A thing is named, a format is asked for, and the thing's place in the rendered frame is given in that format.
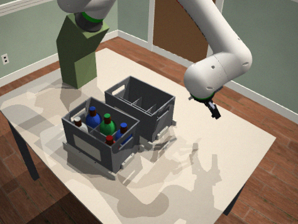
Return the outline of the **red bottle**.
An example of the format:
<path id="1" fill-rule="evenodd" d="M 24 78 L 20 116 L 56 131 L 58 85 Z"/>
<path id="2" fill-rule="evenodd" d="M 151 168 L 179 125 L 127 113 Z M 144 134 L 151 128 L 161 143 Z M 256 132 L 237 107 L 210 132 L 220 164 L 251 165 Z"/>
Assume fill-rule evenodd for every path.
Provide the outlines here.
<path id="1" fill-rule="evenodd" d="M 108 136 L 106 137 L 106 141 L 105 141 L 106 144 L 108 144 L 108 145 L 111 146 L 114 142 L 115 142 L 115 141 L 113 140 L 113 136 L 108 135 Z"/>

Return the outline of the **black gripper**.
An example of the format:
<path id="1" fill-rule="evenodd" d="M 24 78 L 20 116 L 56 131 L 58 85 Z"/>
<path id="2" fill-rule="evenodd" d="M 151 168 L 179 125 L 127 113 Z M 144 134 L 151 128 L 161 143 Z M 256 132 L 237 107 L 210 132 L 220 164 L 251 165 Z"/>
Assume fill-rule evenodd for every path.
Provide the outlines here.
<path id="1" fill-rule="evenodd" d="M 212 113 L 212 118 L 215 117 L 215 119 L 217 120 L 218 118 L 221 117 L 218 109 L 217 109 L 217 106 L 215 104 L 213 104 L 213 101 L 212 99 L 206 103 L 204 103 L 206 107 L 209 108 L 210 112 Z"/>

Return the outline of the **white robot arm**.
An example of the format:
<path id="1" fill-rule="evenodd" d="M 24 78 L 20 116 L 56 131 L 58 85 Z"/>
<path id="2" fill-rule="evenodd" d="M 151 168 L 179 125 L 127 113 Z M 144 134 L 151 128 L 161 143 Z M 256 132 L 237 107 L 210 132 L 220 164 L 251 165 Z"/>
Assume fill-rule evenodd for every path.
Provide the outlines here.
<path id="1" fill-rule="evenodd" d="M 176 0 L 204 35 L 213 54 L 192 64 L 184 74 L 188 100 L 206 103 L 227 82 L 245 74 L 252 56 L 212 0 Z M 57 0 L 66 13 L 77 13 L 75 22 L 87 32 L 99 31 L 116 0 Z M 87 12 L 86 12 L 87 11 Z M 209 95 L 211 94 L 211 95 Z M 195 96 L 194 96 L 195 95 Z M 205 96 L 205 97 L 198 97 Z"/>

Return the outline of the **grey divided crate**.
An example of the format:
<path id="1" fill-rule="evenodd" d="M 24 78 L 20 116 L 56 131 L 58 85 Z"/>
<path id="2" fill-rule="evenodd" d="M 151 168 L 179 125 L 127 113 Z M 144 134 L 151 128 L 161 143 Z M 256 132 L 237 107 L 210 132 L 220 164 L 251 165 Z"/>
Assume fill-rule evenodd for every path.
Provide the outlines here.
<path id="1" fill-rule="evenodd" d="M 135 77 L 118 85 L 124 89 L 108 97 L 106 104 L 140 120 L 140 136 L 153 143 L 172 125 L 175 96 Z"/>
<path id="2" fill-rule="evenodd" d="M 86 125 L 86 116 L 89 114 L 91 106 L 96 108 L 96 113 L 101 115 L 102 121 L 105 114 L 110 114 L 111 119 L 116 124 L 117 131 L 120 129 L 120 124 L 127 124 L 128 131 L 117 141 L 115 141 L 117 131 L 112 134 L 115 142 L 111 146 L 105 143 L 107 136 L 100 133 L 100 124 L 95 129 Z M 81 122 L 87 126 L 89 133 L 74 125 L 74 120 L 71 121 L 71 117 L 84 108 L 86 111 L 79 117 Z M 82 105 L 71 117 L 64 130 L 67 143 L 115 174 L 121 169 L 121 164 L 132 153 L 136 154 L 140 149 L 140 120 L 98 99 Z M 121 145 L 131 134 L 132 137 L 124 145 Z"/>

